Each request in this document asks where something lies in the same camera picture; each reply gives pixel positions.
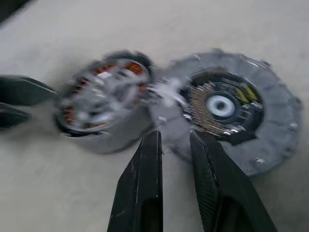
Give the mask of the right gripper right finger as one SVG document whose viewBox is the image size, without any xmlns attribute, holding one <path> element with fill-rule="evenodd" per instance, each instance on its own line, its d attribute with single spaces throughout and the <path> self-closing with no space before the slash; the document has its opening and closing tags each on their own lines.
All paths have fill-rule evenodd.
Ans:
<svg viewBox="0 0 309 232">
<path fill-rule="evenodd" d="M 212 136 L 190 133 L 204 232 L 278 232 L 248 176 Z"/>
</svg>

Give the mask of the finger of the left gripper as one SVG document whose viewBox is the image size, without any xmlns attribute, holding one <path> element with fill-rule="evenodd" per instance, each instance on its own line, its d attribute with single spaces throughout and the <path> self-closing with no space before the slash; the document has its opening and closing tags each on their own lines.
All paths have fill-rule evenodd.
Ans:
<svg viewBox="0 0 309 232">
<path fill-rule="evenodd" d="M 26 76 L 0 76 L 0 102 L 33 106 L 55 98 L 57 92 L 48 85 Z"/>
<path fill-rule="evenodd" d="M 28 122 L 31 115 L 11 105 L 0 103 L 0 129 L 12 129 Z"/>
</svg>

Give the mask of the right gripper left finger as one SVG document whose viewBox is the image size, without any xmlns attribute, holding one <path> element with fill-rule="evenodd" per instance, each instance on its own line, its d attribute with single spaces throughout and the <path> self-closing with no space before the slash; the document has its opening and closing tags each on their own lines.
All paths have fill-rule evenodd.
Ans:
<svg viewBox="0 0 309 232">
<path fill-rule="evenodd" d="M 162 142 L 146 135 L 121 174 L 107 232 L 163 232 Z"/>
</svg>

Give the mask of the motor stator with copper windings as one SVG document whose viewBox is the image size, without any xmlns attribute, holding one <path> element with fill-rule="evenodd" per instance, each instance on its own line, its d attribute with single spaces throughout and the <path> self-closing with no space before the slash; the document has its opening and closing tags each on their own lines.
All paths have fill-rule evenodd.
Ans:
<svg viewBox="0 0 309 232">
<path fill-rule="evenodd" d="M 140 107 L 126 116 L 122 121 L 119 121 L 118 123 L 111 125 L 103 130 L 91 133 L 77 133 L 61 126 L 57 120 L 57 101 L 59 99 L 61 90 L 78 72 L 88 67 L 91 63 L 95 61 L 104 61 L 116 58 L 129 58 L 136 60 L 145 65 L 151 74 L 152 81 L 147 85 L 146 97 L 142 101 Z M 54 124 L 64 138 L 71 140 L 74 144 L 89 152 L 95 154 L 111 154 L 126 149 L 153 127 L 153 122 L 148 109 L 148 87 L 155 82 L 152 61 L 143 53 L 124 50 L 108 54 L 100 60 L 94 60 L 86 67 L 79 70 L 66 82 L 66 84 L 61 87 L 55 100 L 55 111 L 53 115 Z"/>
</svg>

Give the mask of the silver spoked rotor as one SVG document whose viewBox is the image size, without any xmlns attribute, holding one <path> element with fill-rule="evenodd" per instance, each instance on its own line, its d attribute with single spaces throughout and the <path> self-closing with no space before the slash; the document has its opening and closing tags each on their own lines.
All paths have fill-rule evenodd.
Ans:
<svg viewBox="0 0 309 232">
<path fill-rule="evenodd" d="M 151 81 L 149 70 L 136 60 L 95 61 L 61 90 L 57 120 L 77 133 L 103 130 L 140 107 Z"/>
</svg>

